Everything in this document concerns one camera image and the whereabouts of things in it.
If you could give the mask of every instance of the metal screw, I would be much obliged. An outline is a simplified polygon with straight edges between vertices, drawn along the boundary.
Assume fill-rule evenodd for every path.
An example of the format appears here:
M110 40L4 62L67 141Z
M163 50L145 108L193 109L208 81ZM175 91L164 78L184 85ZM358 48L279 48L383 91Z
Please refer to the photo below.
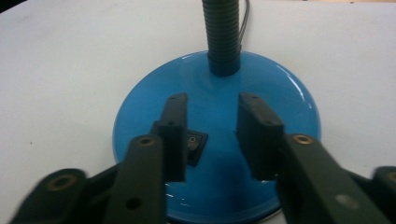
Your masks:
M59 175L51 179L47 184L47 189L49 191L59 191L67 189L73 186L77 182L77 177L75 175Z
M296 134L293 136L293 140L301 145L311 145L314 143L314 139L304 134Z
M335 200L348 209L356 210L361 207L356 199L347 194L337 194Z

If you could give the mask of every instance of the blue plastic base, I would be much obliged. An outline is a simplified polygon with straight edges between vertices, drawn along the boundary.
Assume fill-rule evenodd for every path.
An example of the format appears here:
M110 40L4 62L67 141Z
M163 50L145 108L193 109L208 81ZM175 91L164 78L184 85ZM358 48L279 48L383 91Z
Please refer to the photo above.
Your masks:
M189 95L189 129L208 133L201 159L188 166L185 183L168 183L168 217L183 223L246 223L280 206L275 182L251 178L235 136L240 91L260 95L283 119L286 133L320 137L314 100L298 78L260 55L242 52L241 69L230 77L209 72L206 52L159 67L129 93L114 126L114 152L122 161L130 140L149 133L170 95Z

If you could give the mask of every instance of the cable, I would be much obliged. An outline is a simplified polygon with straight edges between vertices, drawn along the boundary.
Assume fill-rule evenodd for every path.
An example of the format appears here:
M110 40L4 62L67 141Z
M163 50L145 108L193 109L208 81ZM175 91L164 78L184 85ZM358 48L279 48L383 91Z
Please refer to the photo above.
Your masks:
M247 2L247 9L245 11L244 20L242 21L241 30L239 31L239 44L242 43L242 39L244 37L245 29L247 28L248 24L248 14L250 12L250 1L246 0Z

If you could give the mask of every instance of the hole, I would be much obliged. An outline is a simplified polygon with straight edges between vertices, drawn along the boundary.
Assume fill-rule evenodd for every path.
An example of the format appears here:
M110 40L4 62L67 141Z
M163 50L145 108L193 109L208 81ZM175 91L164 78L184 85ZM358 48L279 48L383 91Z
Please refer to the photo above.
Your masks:
M126 201L125 207L128 208L129 210L135 210L136 208L140 207L142 205L142 202L138 198L132 198Z
M48 183L47 189L50 191L58 191L67 189L70 186L73 186L77 181L75 175L59 175Z
M347 194L337 194L335 200L348 209L356 210L361 207L356 199Z
M302 145L310 145L312 143L314 143L314 140L306 135L303 134L297 134L293 136L294 141L302 144Z

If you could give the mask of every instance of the flexible gooseneck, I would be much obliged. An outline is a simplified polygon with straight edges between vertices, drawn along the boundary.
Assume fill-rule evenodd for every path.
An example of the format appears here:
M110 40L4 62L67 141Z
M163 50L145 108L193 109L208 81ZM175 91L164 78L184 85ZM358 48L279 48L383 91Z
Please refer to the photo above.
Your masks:
M227 77L240 68L238 0L203 0L210 71Z

